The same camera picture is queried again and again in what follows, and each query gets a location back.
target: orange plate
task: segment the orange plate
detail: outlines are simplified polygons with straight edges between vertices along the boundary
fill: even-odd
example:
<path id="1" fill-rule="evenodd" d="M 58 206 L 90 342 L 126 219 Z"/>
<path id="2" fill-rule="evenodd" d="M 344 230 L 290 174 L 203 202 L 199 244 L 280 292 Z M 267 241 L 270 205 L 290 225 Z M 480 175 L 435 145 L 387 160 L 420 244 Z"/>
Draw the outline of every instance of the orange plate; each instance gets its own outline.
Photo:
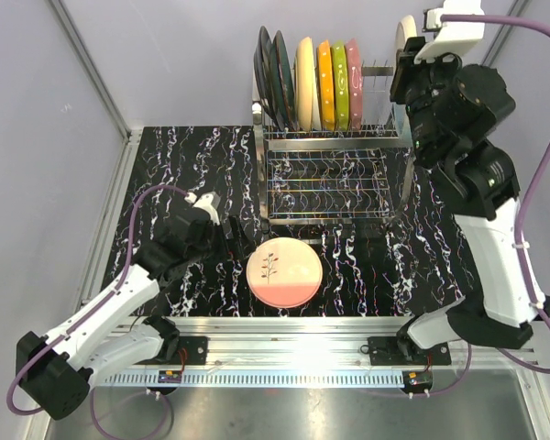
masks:
<path id="1" fill-rule="evenodd" d="M 307 244 L 295 238 L 266 241 L 247 264 L 250 290 L 265 304 L 292 308 L 314 297 L 322 282 L 322 262 Z"/>
<path id="2" fill-rule="evenodd" d="M 330 43 L 326 40 L 318 46 L 318 82 L 320 83 L 320 111 L 322 128 L 335 130 L 334 76 L 332 73 L 332 55 Z"/>

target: dish rack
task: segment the dish rack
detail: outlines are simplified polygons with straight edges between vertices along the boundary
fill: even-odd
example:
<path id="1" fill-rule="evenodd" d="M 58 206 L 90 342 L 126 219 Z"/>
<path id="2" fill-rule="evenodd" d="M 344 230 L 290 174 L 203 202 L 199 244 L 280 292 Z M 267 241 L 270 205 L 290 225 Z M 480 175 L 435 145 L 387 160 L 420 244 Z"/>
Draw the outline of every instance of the dish rack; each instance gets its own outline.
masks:
<path id="1" fill-rule="evenodd" d="M 363 124 L 359 131 L 279 131 L 253 84 L 253 131 L 263 231 L 276 225 L 326 225 L 359 220 L 388 225 L 409 198 L 408 159 L 398 205 L 384 149 L 411 149 L 407 117 L 390 103 L 393 68 L 363 67 Z"/>

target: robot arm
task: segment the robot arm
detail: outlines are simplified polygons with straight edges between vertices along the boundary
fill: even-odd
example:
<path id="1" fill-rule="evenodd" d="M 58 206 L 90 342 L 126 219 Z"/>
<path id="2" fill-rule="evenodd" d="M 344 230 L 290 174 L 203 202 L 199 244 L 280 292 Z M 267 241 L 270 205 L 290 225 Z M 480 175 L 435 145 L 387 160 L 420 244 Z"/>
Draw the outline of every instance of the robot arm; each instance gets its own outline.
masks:
<path id="1" fill-rule="evenodd" d="M 462 65 L 461 56 L 482 39 L 483 27 L 441 24 L 443 14 L 483 14 L 480 1 L 446 1 L 425 12 L 434 41 L 411 35 L 397 48 L 390 99 L 405 105 L 415 163 L 429 170 L 436 192 L 464 232 L 481 287 L 465 299 L 413 318 L 398 333 L 406 359 L 437 344 L 517 349 L 533 332 L 535 307 L 550 315 L 550 297 L 537 285 L 531 304 L 513 237 L 519 184 L 511 158 L 486 136 L 514 109 L 496 70 Z M 522 250 L 527 255 L 527 248 Z"/>
<path id="2" fill-rule="evenodd" d="M 170 234 L 159 241 L 144 243 L 122 288 L 90 319 L 68 335 L 74 323 L 116 289 L 118 279 L 43 337 L 29 332 L 18 341 L 16 372 L 55 338 L 66 335 L 19 383 L 53 419 L 71 414 L 92 387 L 117 372 L 148 359 L 161 363 L 173 359 L 179 348 L 180 332 L 172 321 L 161 316 L 150 316 L 126 335 L 104 341 L 138 307 L 182 278 L 191 263 L 209 258 L 242 259 L 253 250 L 235 217 L 229 217 L 233 238 L 226 239 L 216 211 L 220 202 L 217 194 L 209 192 L 197 200 L 190 194 L 186 201 L 192 204 L 192 209 L 181 217 L 187 225 L 176 231 L 181 236 Z"/>

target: cable tie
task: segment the cable tie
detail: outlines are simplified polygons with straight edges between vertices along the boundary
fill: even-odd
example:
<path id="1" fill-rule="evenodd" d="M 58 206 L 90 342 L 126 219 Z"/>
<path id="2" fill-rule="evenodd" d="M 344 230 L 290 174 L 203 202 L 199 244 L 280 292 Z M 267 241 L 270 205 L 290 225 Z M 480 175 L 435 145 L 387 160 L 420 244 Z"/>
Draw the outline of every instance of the cable tie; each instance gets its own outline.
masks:
<path id="1" fill-rule="evenodd" d="M 513 243 L 512 246 L 515 249 L 529 249 L 530 248 L 530 242 L 529 241 L 523 241 L 522 243 Z"/>
<path id="2" fill-rule="evenodd" d="M 188 192 L 184 199 L 188 204 L 195 204 L 195 202 L 198 200 L 198 196 L 195 195 L 193 192 Z"/>

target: yellow plate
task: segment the yellow plate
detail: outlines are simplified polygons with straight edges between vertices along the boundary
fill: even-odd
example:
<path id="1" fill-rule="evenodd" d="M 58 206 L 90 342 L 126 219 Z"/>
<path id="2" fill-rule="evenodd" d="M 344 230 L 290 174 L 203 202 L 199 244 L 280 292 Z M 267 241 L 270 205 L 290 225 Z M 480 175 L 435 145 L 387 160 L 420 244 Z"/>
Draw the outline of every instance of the yellow plate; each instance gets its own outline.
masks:
<path id="1" fill-rule="evenodd" d="M 320 112 L 324 130 L 334 131 L 334 77 L 330 43 L 326 40 L 318 46 L 318 81 L 320 83 Z"/>

